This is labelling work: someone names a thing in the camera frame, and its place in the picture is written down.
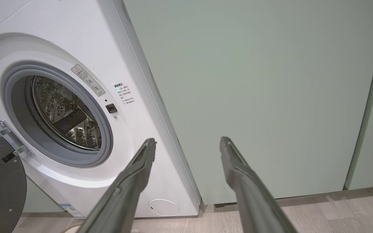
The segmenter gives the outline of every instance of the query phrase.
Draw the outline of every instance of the wooden floor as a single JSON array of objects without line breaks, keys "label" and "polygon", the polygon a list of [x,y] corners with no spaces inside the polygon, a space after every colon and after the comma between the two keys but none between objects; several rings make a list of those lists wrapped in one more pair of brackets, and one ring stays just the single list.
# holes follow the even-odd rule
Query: wooden floor
[{"label": "wooden floor", "polygon": [[[373,188],[277,200],[299,233],[373,233]],[[62,214],[23,214],[14,233],[60,233],[81,220]],[[240,233],[236,205],[201,205],[194,217],[140,218],[133,233]]]}]

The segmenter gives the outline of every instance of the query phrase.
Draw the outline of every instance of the metal hinge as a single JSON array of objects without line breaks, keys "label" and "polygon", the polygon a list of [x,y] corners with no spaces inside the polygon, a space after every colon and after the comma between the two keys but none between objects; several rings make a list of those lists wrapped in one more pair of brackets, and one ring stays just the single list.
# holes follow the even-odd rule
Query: metal hinge
[{"label": "metal hinge", "polygon": [[34,155],[32,150],[12,131],[12,128],[6,123],[5,120],[0,121],[0,126],[3,128],[0,131],[0,138],[4,136],[6,141],[15,149],[12,152],[14,155],[19,156],[22,152],[27,155]]}]

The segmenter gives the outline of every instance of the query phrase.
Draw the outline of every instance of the door glass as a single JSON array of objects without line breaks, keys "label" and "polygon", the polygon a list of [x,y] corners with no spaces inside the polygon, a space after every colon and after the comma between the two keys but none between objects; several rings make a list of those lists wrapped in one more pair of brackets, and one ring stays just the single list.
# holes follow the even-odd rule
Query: door glass
[{"label": "door glass", "polygon": [[33,76],[31,89],[38,113],[58,137],[82,149],[100,149],[99,126],[74,93],[43,76]]}]

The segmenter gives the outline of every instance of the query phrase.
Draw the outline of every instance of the floor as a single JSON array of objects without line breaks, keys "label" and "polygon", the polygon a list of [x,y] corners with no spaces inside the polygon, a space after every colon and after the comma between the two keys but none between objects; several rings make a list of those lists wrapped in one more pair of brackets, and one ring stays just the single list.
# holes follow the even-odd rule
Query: floor
[{"label": "floor", "polygon": [[[299,233],[373,233],[373,188],[278,199]],[[82,220],[67,213],[23,214],[14,233],[60,233]],[[140,218],[132,233],[241,233],[237,205],[201,205],[193,217]]]}]

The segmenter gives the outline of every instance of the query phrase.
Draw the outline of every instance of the white washing machine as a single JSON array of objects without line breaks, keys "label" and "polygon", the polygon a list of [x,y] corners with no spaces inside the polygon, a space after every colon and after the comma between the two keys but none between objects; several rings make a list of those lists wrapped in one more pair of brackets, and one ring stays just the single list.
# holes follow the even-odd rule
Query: white washing machine
[{"label": "white washing machine", "polygon": [[155,138],[135,217],[198,214],[201,196],[122,0],[0,0],[1,136],[76,218]]}]

